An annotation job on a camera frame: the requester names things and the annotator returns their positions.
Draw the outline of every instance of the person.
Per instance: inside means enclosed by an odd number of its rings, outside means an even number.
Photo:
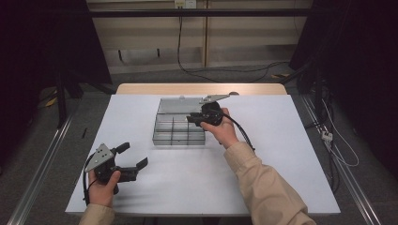
[[[222,111],[229,115],[228,109],[222,108]],[[211,132],[226,149],[224,157],[237,176],[240,193],[254,225],[315,224],[307,215],[307,206],[297,192],[274,168],[263,165],[248,144],[238,140],[231,120],[224,117],[216,127],[202,122],[201,127]],[[89,180],[90,183],[95,180],[93,172],[89,175]],[[80,224],[112,222],[115,216],[112,209],[113,188],[117,180],[115,172],[107,186],[94,183],[89,192],[91,203]]]

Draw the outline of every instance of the beige sleeve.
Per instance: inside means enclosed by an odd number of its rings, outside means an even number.
[[[99,204],[89,204],[79,225],[109,225],[114,221],[115,211]]]
[[[254,225],[315,224],[297,192],[245,142],[229,147],[224,156],[237,175],[240,192]]]

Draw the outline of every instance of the gray carpet floor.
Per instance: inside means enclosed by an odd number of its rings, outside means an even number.
[[[256,69],[259,67],[230,67],[223,69]],[[198,72],[200,76],[188,75],[180,70],[141,72],[134,74],[113,75],[114,85],[117,88],[121,83],[210,83],[211,80],[220,83],[249,83],[264,76],[256,83],[275,83],[270,74],[290,73],[291,70],[284,67],[273,67],[268,74],[259,70],[253,72],[237,72],[229,70],[217,70],[211,72]],[[69,107],[78,105],[78,110],[69,130],[61,143],[60,149],[54,158],[40,192],[28,214],[25,224],[77,224],[79,217],[68,215],[65,209],[69,197],[74,190],[76,179],[79,177],[85,159],[100,127],[110,96],[82,84],[84,96],[82,99],[68,98]],[[298,94],[294,82],[286,86],[289,95],[292,96],[302,124],[312,122],[304,107],[302,97]],[[351,168],[351,172],[357,178],[366,196],[375,208],[375,212],[382,224],[397,224],[398,222],[398,182],[373,156],[365,140],[356,135],[349,120],[334,101],[335,125],[345,139],[356,150],[360,158],[360,165]],[[56,104],[52,107],[38,106],[38,110],[32,124],[26,132],[23,141],[15,149],[15,154],[6,165],[3,165],[3,174],[0,176],[0,224],[7,224],[18,200],[22,197],[27,185],[36,171],[42,157],[56,131],[58,110]],[[307,129],[310,141],[321,162],[326,177],[329,177],[329,155],[319,138],[315,128]],[[353,160],[349,150],[341,140],[337,140],[339,148],[344,152],[347,161]],[[314,217],[318,224],[366,224],[365,220],[348,191],[344,180],[341,179],[340,187],[335,197],[341,207],[342,213],[327,217]],[[117,215],[114,224],[151,224],[153,218],[125,217]],[[158,224],[203,224],[199,217],[162,217]],[[251,224],[248,217],[222,218],[220,224]]]

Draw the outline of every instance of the forearm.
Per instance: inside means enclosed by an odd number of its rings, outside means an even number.
[[[314,224],[297,192],[275,169],[263,165],[248,144],[237,142],[224,155],[237,175],[253,224]]]
[[[89,204],[84,211],[79,225],[108,225],[114,221],[115,211],[99,204]]]

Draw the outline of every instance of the white table surface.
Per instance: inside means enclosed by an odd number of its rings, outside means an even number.
[[[160,217],[249,215],[237,178],[223,157],[224,149],[211,133],[206,132],[204,146],[153,144],[160,99],[169,97],[111,98],[89,155],[101,143],[114,148],[129,142],[131,148],[116,156],[116,165],[132,167],[148,157],[136,181],[118,184],[115,211]],[[231,96],[219,103],[245,129],[263,163],[273,166],[298,192],[311,215],[340,213],[290,96]],[[237,135],[244,140],[238,129]],[[66,212],[81,214],[83,197],[80,178]]]

